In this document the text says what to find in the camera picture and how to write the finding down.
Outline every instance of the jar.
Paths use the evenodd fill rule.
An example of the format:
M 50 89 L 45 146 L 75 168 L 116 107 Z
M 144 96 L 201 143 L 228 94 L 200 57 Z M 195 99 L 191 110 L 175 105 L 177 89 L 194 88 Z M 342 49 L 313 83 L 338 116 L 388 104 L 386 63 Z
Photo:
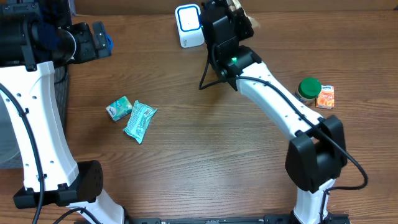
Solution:
M 321 83 L 316 78 L 305 78 L 300 84 L 294 96 L 303 104 L 310 105 L 315 101 L 322 90 Z

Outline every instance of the teal packet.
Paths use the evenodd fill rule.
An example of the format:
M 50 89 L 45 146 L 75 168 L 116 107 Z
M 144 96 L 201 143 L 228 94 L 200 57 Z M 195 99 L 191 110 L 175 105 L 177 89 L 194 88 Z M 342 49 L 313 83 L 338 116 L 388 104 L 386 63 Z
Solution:
M 125 115 L 131 113 L 132 105 L 126 96 L 116 100 L 106 108 L 113 121 L 118 121 Z
M 134 103 L 131 117 L 127 123 L 127 127 L 123 131 L 129 136 L 135 138 L 139 144 L 144 139 L 150 120 L 155 115 L 157 109 L 153 109 L 148 105 L 139 103 L 138 100 Z

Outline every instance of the wood grain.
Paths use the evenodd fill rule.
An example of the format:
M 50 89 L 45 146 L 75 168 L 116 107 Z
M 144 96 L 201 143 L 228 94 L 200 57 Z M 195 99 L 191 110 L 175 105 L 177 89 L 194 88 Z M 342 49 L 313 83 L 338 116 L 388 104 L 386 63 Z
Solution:
M 201 4 L 205 0 L 76 0 L 78 14 L 143 15 L 174 14 L 183 4 Z M 393 10 L 397 0 L 240 0 L 247 12 Z
M 273 12 L 243 44 L 255 50 L 288 90 L 317 77 L 334 85 L 348 151 L 369 186 L 333 192 L 328 209 L 352 223 L 396 223 L 398 215 L 398 13 Z M 228 85 L 198 91 L 204 46 L 181 49 L 171 16 L 80 16 L 103 21 L 113 56 L 72 65 L 67 140 L 78 161 L 97 159 L 104 187 L 134 217 L 252 217 L 289 213 L 296 188 L 284 169 L 288 142 L 264 113 Z M 208 81 L 215 74 L 209 73 Z M 122 132 L 106 106 L 121 96 L 158 108 L 142 145 Z M 0 171 L 0 223 L 30 223 L 12 195 L 21 170 Z M 352 164 L 337 185 L 357 185 Z M 45 207 L 40 223 L 64 211 Z M 78 215 L 67 218 L 73 223 Z

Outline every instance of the orange packet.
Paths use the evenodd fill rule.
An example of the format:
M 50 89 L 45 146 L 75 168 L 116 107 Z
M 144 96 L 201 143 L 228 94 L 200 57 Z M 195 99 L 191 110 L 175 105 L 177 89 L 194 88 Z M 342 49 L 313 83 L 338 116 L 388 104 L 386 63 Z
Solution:
M 332 109 L 335 107 L 335 87 L 322 86 L 322 90 L 318 95 L 317 104 L 318 108 Z

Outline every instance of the blue square outline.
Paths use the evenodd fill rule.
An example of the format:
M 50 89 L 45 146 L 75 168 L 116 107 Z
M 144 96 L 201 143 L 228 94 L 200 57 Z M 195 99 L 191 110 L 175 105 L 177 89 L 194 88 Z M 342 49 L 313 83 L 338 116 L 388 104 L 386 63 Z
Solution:
M 182 25 L 181 25 L 180 10 L 181 10 L 181 9 L 189 9 L 189 8 L 192 8 L 192 7 L 195 8 L 195 9 L 197 10 L 197 16 L 198 16 L 198 21 L 199 21 L 199 27 L 196 28 L 196 29 L 184 30 L 184 29 L 182 28 Z M 198 11 L 198 8 L 197 8 L 196 6 L 181 7 L 181 8 L 178 9 L 177 15 L 178 15 L 178 22 L 180 23 L 180 28 L 181 28 L 182 32 L 189 32 L 189 31 L 194 31 L 194 30 L 200 29 L 201 24 L 200 24 L 200 18 L 199 18 L 199 11 Z

